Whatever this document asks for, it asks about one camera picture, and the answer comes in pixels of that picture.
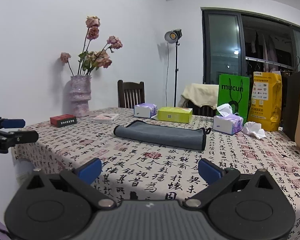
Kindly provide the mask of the grey microfibre towel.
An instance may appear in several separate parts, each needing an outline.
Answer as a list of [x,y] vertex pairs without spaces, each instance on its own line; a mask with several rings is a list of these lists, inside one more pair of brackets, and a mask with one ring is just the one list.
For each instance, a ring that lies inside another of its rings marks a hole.
[[116,126],[113,133],[124,139],[203,151],[211,128],[184,129],[148,124],[136,120],[126,127]]

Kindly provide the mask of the calligraphy print tablecloth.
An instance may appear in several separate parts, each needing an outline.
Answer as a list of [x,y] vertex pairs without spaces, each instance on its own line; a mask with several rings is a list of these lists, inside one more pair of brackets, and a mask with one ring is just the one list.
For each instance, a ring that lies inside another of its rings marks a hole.
[[12,153],[46,173],[99,158],[102,173],[93,186],[116,202],[131,197],[185,200],[193,196],[207,186],[198,174],[198,162],[203,158],[244,174],[264,168],[295,210],[296,222],[289,238],[300,239],[300,149],[283,132],[267,132],[258,140],[241,132],[226,135],[212,131],[204,150],[187,150],[118,138],[114,128],[133,122],[133,111],[106,108],[104,112],[119,117],[112,124],[94,122],[102,113],[96,110],[71,126],[57,128],[49,121],[29,125],[27,129],[38,132],[38,141],[15,146]]

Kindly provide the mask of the red and black box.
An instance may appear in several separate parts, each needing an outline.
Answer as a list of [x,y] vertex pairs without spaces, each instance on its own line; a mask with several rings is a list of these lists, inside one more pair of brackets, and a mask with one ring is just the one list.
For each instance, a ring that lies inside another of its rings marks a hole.
[[77,118],[71,114],[63,114],[59,116],[53,116],[50,118],[50,124],[55,127],[65,127],[77,123]]

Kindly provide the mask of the purple tissue pack near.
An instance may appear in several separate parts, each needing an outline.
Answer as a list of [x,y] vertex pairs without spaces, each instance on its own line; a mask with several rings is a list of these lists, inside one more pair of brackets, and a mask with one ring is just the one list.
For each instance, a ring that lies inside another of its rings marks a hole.
[[228,135],[233,135],[242,130],[244,119],[237,113],[234,114],[228,103],[218,106],[217,112],[219,114],[213,117],[213,130]]

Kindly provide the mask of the white flat box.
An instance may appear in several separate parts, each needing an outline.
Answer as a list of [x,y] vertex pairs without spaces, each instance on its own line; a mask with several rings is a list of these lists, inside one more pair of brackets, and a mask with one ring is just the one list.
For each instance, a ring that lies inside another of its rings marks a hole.
[[112,124],[119,118],[116,113],[102,113],[93,118],[93,122]]

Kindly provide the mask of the crumpled white tissue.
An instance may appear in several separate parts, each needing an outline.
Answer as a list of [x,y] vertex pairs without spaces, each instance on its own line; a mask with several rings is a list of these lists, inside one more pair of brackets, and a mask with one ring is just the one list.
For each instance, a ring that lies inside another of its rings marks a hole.
[[260,140],[266,137],[264,129],[260,123],[256,122],[246,122],[242,128],[242,132],[246,135],[255,137],[256,139]]

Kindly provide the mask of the lime green tissue box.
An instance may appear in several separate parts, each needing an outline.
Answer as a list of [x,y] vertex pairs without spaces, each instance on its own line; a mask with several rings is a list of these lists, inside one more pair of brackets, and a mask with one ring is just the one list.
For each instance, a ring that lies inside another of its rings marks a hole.
[[188,124],[192,119],[192,112],[191,108],[161,107],[152,119]]

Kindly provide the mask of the pink speckled ceramic vase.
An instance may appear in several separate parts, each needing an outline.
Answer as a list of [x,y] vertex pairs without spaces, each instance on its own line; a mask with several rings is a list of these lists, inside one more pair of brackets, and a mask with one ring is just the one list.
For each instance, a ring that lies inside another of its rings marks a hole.
[[91,76],[72,76],[70,80],[69,96],[73,115],[76,117],[84,117],[89,115],[89,101],[91,100]]

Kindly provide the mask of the cream cloth on chair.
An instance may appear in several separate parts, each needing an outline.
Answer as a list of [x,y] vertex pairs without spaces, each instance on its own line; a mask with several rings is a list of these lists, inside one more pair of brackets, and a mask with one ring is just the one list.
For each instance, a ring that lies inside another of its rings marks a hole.
[[192,83],[186,85],[181,94],[178,107],[185,107],[192,102],[197,107],[209,106],[213,110],[217,108],[219,85]]

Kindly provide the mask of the yellow paper delivery bag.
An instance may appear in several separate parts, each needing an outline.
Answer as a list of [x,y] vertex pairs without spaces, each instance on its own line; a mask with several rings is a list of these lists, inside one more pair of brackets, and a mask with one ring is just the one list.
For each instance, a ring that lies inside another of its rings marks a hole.
[[277,131],[281,120],[282,78],[267,72],[254,72],[248,121],[261,124],[268,132]]

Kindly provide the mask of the green mucun paper bag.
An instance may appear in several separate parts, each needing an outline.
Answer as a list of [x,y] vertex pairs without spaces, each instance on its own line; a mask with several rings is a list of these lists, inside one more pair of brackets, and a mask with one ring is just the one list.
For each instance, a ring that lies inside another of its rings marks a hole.
[[248,117],[250,79],[244,76],[221,74],[217,106],[228,103],[232,112],[238,113],[244,120]]

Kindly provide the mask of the dark wooden chair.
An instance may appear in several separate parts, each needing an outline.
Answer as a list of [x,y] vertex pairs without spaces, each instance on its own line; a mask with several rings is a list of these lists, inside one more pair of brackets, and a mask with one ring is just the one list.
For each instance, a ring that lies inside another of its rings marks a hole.
[[140,83],[117,82],[118,103],[120,108],[133,109],[135,105],[145,103],[145,84]]

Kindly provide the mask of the black paper bag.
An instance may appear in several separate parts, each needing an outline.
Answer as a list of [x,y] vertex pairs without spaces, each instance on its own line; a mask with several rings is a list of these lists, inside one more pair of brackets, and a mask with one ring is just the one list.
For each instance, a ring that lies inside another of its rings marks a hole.
[[295,141],[296,126],[300,107],[300,71],[287,79],[286,106],[283,113],[283,132]]

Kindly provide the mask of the dark framed sliding window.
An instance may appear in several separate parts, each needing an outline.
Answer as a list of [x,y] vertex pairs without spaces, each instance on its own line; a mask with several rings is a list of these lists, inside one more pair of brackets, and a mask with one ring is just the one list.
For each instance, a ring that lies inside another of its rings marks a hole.
[[300,26],[253,12],[202,9],[203,83],[222,74],[300,71]]

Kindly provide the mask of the studio light on stand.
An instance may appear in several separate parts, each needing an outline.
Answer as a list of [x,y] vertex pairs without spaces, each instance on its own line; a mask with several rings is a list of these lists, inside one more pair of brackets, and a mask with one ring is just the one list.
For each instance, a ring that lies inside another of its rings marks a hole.
[[169,48],[170,44],[175,45],[175,61],[174,61],[174,98],[173,98],[173,106],[176,107],[177,105],[177,80],[178,80],[178,48],[180,46],[179,40],[183,36],[181,29],[174,29],[171,31],[168,31],[164,38],[167,42],[167,48]]

